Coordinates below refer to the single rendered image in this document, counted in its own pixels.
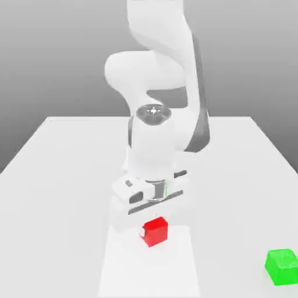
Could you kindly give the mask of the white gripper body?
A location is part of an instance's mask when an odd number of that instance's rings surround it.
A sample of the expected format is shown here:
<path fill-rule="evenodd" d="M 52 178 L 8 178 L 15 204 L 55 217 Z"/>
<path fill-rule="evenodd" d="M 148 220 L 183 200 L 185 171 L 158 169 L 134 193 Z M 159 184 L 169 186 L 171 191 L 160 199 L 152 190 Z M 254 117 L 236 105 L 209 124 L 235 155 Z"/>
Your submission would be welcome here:
<path fill-rule="evenodd" d="M 111 226 L 117 232 L 139 228 L 155 218 L 169 219 L 182 212 L 191 202 L 190 181 L 175 179 L 170 186 L 163 187 L 162 198 L 146 199 L 142 191 L 128 198 L 114 195 L 111 198 Z"/>

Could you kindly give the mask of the small red cube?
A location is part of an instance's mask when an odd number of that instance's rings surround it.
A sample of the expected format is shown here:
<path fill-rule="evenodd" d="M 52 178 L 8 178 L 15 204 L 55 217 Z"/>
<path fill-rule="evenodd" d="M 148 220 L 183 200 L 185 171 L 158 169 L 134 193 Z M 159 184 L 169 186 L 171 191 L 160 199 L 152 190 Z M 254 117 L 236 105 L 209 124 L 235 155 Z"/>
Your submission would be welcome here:
<path fill-rule="evenodd" d="M 146 222 L 139 232 L 148 247 L 164 242 L 168 238 L 168 222 L 163 217 Z"/>

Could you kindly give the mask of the small green cube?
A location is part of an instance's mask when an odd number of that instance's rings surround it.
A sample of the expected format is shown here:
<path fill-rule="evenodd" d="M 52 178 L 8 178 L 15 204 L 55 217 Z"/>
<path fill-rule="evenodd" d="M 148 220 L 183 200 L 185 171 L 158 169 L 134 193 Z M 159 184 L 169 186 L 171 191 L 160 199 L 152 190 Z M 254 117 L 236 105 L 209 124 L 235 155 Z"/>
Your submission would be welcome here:
<path fill-rule="evenodd" d="M 293 250 L 269 250 L 264 267 L 275 286 L 298 284 L 298 257 Z"/>

